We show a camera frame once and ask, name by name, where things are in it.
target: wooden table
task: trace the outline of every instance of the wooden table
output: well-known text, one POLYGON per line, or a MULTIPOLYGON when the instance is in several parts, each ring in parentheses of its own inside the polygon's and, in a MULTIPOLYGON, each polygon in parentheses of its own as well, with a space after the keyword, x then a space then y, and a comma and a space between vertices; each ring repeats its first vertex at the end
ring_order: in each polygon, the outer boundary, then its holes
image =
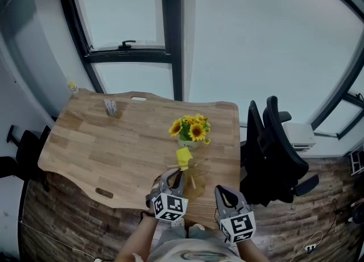
POLYGON ((180 147, 168 129, 175 119, 196 113, 210 118, 212 142, 191 151, 194 159, 210 161, 200 168, 207 172, 205 193, 188 204, 185 218, 216 228, 214 187, 239 189, 239 115, 233 103, 188 103, 151 93, 97 94, 80 89, 52 128, 39 167, 70 179, 97 202, 145 209, 153 180, 167 170, 166 165, 177 164, 180 147), (104 99, 116 101, 120 119, 107 116, 104 99), (104 190, 109 197, 102 195, 104 190))

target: window handle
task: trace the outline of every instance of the window handle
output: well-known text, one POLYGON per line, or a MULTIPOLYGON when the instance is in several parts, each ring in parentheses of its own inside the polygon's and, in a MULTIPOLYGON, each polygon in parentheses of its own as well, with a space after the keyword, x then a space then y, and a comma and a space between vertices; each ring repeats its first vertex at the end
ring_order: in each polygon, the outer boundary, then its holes
POLYGON ((122 45, 120 45, 118 48, 119 49, 130 49, 131 45, 128 45, 127 43, 135 43, 135 40, 126 40, 122 42, 122 45))

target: white cube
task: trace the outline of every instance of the white cube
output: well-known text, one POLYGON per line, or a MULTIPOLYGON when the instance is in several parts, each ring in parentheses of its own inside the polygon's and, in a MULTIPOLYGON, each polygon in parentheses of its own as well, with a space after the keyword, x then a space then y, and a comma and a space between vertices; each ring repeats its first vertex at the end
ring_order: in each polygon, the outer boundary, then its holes
POLYGON ((155 217, 164 222, 172 222, 185 215, 188 199, 161 193, 152 202, 155 217))
POLYGON ((220 230, 230 244, 250 239, 255 232, 254 213, 241 214, 233 218, 220 220, 220 230))

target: wooden floor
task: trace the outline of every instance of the wooden floor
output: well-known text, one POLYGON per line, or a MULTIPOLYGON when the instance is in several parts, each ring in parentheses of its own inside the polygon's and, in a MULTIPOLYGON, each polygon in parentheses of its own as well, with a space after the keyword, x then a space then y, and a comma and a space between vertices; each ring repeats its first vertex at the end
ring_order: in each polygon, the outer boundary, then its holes
MULTIPOLYGON (((334 222, 333 200, 346 207, 362 197, 364 182, 350 176, 348 158, 310 159, 309 173, 318 173, 320 184, 309 194, 295 198, 294 203, 271 202, 267 207, 253 206, 257 231, 253 241, 271 261, 290 261, 316 231, 324 235, 334 222)), ((94 257, 113 260, 139 222, 139 211, 111 209, 88 198, 66 178, 48 173, 50 191, 34 181, 29 182, 24 202, 23 221, 74 248, 94 257)), ((362 227, 345 224, 349 215, 337 215, 333 227, 317 250, 294 261, 354 261, 362 227)), ((154 244, 166 224, 159 223, 154 244)), ((81 252, 58 243, 23 226, 22 250, 29 261, 89 261, 81 252)), ((316 234, 309 244, 318 243, 316 234)))

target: window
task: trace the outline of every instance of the window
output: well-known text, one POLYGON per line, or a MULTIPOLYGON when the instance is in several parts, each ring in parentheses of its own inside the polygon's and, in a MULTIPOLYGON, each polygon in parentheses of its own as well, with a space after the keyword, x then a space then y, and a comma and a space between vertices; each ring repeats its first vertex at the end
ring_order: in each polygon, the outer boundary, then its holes
MULTIPOLYGON (((113 71, 114 75, 115 68, 124 67, 115 63, 164 63, 170 64, 172 71, 172 98, 183 100, 181 0, 61 2, 78 54, 97 92, 105 92, 97 73, 105 76, 113 71)), ((143 67, 156 69, 148 64, 143 67)))
POLYGON ((340 0, 196 0, 188 101, 267 97, 306 123, 344 73, 364 24, 340 0))
POLYGON ((169 63, 95 63, 94 70, 104 85, 105 93, 151 92, 173 99, 169 63))
POLYGON ((318 131, 337 134, 341 132, 362 109, 351 103, 341 101, 333 112, 317 128, 318 131))

